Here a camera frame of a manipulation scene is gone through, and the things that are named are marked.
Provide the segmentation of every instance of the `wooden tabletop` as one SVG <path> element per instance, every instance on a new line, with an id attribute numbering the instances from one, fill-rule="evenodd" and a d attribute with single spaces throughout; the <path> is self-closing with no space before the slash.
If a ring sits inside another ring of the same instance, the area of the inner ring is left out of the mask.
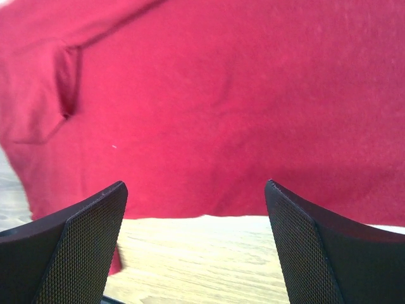
<path id="1" fill-rule="evenodd" d="M 289 303 L 268 217 L 124 220 L 125 303 Z"/>

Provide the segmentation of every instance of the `black textured object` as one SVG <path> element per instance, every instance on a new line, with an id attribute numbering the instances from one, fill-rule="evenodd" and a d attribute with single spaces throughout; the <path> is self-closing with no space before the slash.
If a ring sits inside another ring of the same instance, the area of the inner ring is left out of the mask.
<path id="1" fill-rule="evenodd" d="M 0 233 L 0 303 L 100 303 L 127 188 Z"/>
<path id="2" fill-rule="evenodd" d="M 314 205 L 270 180 L 266 204 L 291 304 L 405 303 L 405 236 Z"/>

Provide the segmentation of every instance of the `ribbed black surface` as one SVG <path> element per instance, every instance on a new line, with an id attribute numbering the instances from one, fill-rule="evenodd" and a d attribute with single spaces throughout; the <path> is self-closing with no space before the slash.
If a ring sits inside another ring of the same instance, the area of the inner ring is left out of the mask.
<path id="1" fill-rule="evenodd" d="M 66 222 L 35 303 L 100 303 L 126 200 L 123 185 Z"/>
<path id="2" fill-rule="evenodd" d="M 266 188 L 271 229 L 291 304 L 342 304 L 315 223 L 274 184 Z"/>

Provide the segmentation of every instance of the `red fabric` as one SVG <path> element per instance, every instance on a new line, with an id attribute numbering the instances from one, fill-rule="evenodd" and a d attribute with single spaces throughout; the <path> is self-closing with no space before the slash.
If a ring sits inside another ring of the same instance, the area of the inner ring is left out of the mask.
<path id="1" fill-rule="evenodd" d="M 15 0 L 0 141 L 35 219 L 116 180 L 129 219 L 266 215 L 272 178 L 405 225 L 404 16 L 403 0 Z"/>

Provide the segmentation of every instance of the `red fabric hanging off table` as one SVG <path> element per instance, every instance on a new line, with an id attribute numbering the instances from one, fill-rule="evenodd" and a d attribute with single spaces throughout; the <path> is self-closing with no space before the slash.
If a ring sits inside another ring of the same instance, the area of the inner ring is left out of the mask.
<path id="1" fill-rule="evenodd" d="M 128 219 L 266 215 L 272 178 L 405 225 L 404 15 L 402 0 L 15 0 L 0 142 L 34 219 L 117 180 Z"/>

